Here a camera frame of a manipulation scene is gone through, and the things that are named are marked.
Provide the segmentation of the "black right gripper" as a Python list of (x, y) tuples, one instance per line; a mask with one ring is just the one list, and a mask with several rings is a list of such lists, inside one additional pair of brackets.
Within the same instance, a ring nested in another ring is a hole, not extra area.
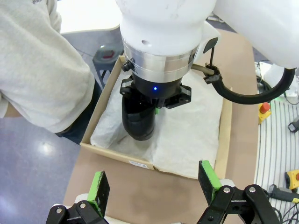
[(170, 105), (177, 101), (181, 93), (182, 78), (167, 83), (155, 83), (133, 75), (134, 87), (152, 103), (156, 104), (155, 114), (158, 115), (160, 107)]

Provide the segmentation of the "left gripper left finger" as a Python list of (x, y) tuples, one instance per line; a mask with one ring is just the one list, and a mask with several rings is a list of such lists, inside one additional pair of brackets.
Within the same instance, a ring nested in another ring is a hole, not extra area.
[(71, 207), (54, 205), (49, 210), (47, 224), (107, 224), (105, 212), (110, 187), (104, 171), (95, 173), (86, 199)]

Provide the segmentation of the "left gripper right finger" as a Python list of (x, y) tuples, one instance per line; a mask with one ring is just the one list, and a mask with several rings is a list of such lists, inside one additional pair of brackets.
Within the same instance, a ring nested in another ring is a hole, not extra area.
[(228, 215), (238, 215), (244, 224), (280, 223), (259, 185), (248, 185), (244, 190), (224, 185), (207, 160), (199, 161), (198, 181), (208, 204), (199, 224), (222, 224)]

